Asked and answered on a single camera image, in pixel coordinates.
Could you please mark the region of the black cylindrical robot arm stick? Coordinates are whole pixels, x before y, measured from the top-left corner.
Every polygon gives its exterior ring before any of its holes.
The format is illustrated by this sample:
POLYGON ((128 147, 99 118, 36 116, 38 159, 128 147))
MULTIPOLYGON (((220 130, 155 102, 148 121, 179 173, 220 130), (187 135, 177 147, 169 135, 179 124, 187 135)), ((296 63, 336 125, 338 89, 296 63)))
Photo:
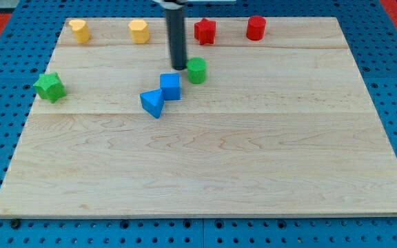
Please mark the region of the black cylindrical robot arm stick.
POLYGON ((184 70, 187 63, 187 42, 185 33, 185 0, 154 0, 165 13, 167 38, 170 50, 171 66, 175 70, 184 70))

